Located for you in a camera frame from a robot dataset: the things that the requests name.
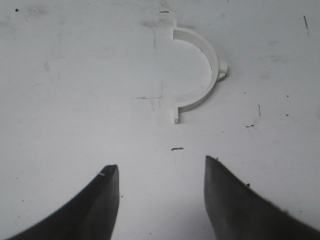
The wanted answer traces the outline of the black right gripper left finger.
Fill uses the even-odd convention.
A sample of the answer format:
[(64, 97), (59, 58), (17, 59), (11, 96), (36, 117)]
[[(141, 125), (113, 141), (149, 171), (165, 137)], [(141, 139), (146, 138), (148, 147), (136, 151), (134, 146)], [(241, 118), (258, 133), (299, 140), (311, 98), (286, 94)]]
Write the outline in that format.
[(120, 205), (119, 169), (106, 165), (77, 195), (12, 240), (110, 240)]

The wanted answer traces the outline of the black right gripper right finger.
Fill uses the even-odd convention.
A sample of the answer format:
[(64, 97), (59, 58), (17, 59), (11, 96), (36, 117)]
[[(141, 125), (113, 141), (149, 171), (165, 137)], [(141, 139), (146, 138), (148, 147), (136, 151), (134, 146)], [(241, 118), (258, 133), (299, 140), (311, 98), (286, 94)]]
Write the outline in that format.
[(206, 156), (205, 209), (218, 240), (318, 240), (319, 230), (293, 218)]

